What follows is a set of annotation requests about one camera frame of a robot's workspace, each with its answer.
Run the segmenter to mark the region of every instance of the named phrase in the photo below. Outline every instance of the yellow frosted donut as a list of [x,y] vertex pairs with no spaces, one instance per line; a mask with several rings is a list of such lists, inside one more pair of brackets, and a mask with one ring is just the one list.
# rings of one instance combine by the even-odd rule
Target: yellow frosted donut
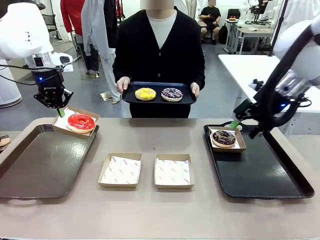
[[157,93],[155,90],[151,88],[140,88],[137,91],[135,91],[135,97],[142,101],[150,101],[155,99]]

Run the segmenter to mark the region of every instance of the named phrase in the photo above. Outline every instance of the red frosted donut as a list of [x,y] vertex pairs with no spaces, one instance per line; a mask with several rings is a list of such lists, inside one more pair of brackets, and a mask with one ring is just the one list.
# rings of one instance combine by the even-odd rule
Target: red frosted donut
[[68,118],[68,128],[79,134],[90,133],[96,126],[95,121],[88,115],[76,113]]

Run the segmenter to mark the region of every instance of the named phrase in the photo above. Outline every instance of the person's left hand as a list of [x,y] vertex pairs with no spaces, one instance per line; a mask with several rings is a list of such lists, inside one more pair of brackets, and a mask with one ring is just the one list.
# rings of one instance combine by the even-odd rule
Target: person's left hand
[[200,87],[197,83],[195,83],[195,82],[191,83],[191,91],[195,95],[196,98],[199,97]]

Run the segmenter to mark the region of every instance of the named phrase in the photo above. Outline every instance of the person's hand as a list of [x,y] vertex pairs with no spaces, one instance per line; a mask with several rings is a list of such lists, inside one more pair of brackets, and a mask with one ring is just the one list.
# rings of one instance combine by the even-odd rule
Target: person's hand
[[197,83],[195,83],[195,82],[191,83],[191,91],[195,95],[196,98],[199,97],[200,87]]
[[116,82],[116,89],[120,94],[124,93],[124,90],[127,90],[128,85],[130,84],[130,78],[127,76],[123,76]]

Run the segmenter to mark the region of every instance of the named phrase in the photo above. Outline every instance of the brown metal tray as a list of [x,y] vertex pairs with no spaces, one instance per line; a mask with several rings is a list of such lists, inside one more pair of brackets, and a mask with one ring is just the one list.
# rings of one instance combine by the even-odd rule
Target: brown metal tray
[[61,198],[72,188],[96,137],[81,139],[38,125],[0,165],[0,198]]

